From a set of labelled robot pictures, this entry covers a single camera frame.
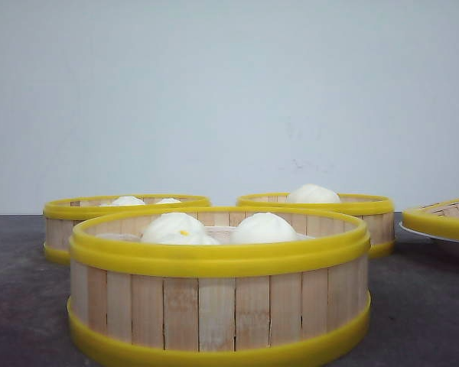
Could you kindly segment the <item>bamboo steamer basket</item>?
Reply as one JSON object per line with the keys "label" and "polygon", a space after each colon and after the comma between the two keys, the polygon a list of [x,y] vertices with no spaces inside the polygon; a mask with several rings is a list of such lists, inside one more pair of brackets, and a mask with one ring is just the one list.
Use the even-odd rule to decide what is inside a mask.
{"label": "bamboo steamer basket", "polygon": [[179,208],[191,206],[210,206],[210,199],[198,195],[177,195],[168,194],[136,194],[125,195],[136,196],[144,200],[145,205],[141,206],[100,206],[101,203],[108,203],[119,196],[88,196],[53,200],[44,205],[43,216],[45,218],[45,240],[44,255],[48,261],[62,265],[69,265],[69,237],[73,227],[85,220],[99,216],[120,213],[122,211],[139,211],[148,209],[155,205],[162,198],[173,197],[180,200],[180,203],[161,204],[166,208]]}
{"label": "bamboo steamer basket", "polygon": [[367,224],[371,248],[369,256],[390,255],[394,249],[394,204],[386,196],[358,193],[339,193],[339,203],[292,203],[288,193],[254,193],[240,196],[238,206],[269,206],[299,209],[321,209],[343,213],[362,219]]}
{"label": "bamboo steamer basket", "polygon": [[369,231],[340,213],[278,208],[299,240],[226,243],[257,207],[199,207],[216,245],[140,242],[161,209],[76,225],[70,335],[104,366],[319,366],[369,326]]}

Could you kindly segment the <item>bamboo steamer lid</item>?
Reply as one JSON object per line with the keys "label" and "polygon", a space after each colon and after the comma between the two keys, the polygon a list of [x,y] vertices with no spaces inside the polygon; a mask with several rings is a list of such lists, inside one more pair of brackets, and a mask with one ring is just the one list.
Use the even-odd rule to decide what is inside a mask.
{"label": "bamboo steamer lid", "polygon": [[402,224],[414,232],[459,241],[459,198],[405,209]]}

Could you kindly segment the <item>white bun front right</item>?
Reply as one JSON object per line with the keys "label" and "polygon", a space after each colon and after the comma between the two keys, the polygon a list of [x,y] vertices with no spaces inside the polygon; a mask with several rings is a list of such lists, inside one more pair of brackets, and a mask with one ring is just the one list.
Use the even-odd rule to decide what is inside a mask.
{"label": "white bun front right", "polygon": [[273,213],[256,213],[245,218],[231,233],[234,244],[292,242],[298,240],[293,227]]}

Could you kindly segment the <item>small white bun back left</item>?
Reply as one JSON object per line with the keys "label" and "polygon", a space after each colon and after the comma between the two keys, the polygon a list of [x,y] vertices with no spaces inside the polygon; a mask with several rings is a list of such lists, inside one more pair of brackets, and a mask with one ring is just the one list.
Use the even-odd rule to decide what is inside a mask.
{"label": "small white bun back left", "polygon": [[155,203],[155,205],[161,205],[161,204],[172,204],[172,203],[180,203],[181,201],[178,199],[175,199],[173,197],[167,197],[167,198],[162,198],[159,201]]}

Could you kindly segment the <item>white bun behind left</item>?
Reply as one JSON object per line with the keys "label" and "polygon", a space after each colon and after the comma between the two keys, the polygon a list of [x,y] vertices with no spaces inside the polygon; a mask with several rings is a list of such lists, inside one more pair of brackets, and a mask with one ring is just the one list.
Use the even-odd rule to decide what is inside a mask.
{"label": "white bun behind left", "polygon": [[150,240],[158,239],[161,235],[178,230],[206,232],[205,226],[199,220],[186,213],[165,213],[146,227],[141,242],[153,243]]}

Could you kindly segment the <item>white bun back right basket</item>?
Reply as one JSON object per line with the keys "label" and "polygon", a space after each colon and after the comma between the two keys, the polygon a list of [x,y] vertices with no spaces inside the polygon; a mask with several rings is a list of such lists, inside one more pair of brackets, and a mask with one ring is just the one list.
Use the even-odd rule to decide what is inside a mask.
{"label": "white bun back right basket", "polygon": [[306,183],[290,192],[286,198],[287,203],[340,203],[339,195],[325,187]]}

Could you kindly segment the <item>white bun basket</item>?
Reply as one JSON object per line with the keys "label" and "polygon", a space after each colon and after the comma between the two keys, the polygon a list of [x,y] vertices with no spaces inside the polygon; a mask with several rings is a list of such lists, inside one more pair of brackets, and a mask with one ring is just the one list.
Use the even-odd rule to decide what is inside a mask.
{"label": "white bun basket", "polygon": [[100,206],[141,206],[145,205],[144,200],[136,196],[119,196],[108,203],[101,203]]}
{"label": "white bun basket", "polygon": [[287,203],[340,203],[339,195],[325,187],[306,183],[290,192],[286,198]]}

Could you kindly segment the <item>white bun with yellow dot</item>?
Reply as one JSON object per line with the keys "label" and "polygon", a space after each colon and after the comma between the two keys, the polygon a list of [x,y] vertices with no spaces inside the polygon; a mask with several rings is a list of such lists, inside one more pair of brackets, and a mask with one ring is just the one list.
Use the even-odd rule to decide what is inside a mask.
{"label": "white bun with yellow dot", "polygon": [[152,239],[150,242],[164,245],[219,245],[220,242],[208,235],[205,231],[189,232],[178,230],[161,235],[158,239]]}

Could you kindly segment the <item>white bun back left basket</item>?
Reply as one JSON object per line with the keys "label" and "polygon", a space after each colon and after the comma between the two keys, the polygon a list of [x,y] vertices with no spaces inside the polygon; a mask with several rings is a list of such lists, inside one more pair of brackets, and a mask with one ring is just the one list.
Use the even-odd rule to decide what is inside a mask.
{"label": "white bun back left basket", "polygon": [[100,206],[141,206],[145,205],[144,200],[136,196],[119,196],[108,203],[101,203]]}

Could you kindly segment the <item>white plate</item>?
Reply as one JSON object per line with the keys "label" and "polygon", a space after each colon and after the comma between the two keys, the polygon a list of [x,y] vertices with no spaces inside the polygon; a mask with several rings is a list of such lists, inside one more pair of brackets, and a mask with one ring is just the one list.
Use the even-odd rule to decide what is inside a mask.
{"label": "white plate", "polygon": [[446,237],[441,237],[439,235],[432,235],[426,232],[419,232],[414,229],[410,229],[407,227],[403,222],[399,223],[399,227],[404,229],[406,232],[410,232],[415,235],[420,235],[426,238],[430,238],[430,240],[436,244],[442,251],[447,253],[450,256],[453,256],[459,259],[459,239],[451,239]]}

